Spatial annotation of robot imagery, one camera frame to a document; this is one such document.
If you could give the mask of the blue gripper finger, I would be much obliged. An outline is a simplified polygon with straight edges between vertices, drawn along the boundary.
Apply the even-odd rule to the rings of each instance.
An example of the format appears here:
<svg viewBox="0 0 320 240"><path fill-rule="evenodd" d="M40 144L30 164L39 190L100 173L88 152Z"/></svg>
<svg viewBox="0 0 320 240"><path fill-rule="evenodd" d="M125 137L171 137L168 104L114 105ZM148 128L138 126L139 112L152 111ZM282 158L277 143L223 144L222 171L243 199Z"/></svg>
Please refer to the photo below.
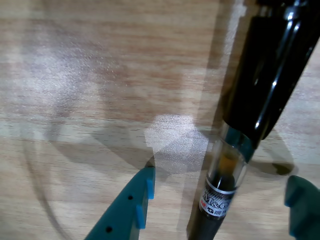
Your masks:
<svg viewBox="0 0 320 240"><path fill-rule="evenodd" d="M296 240L320 240L320 189L296 175L288 178L284 205L289 208L288 233Z"/></svg>
<svg viewBox="0 0 320 240"><path fill-rule="evenodd" d="M123 188L87 240L137 240L146 228L148 202L155 196L156 168L144 167Z"/></svg>

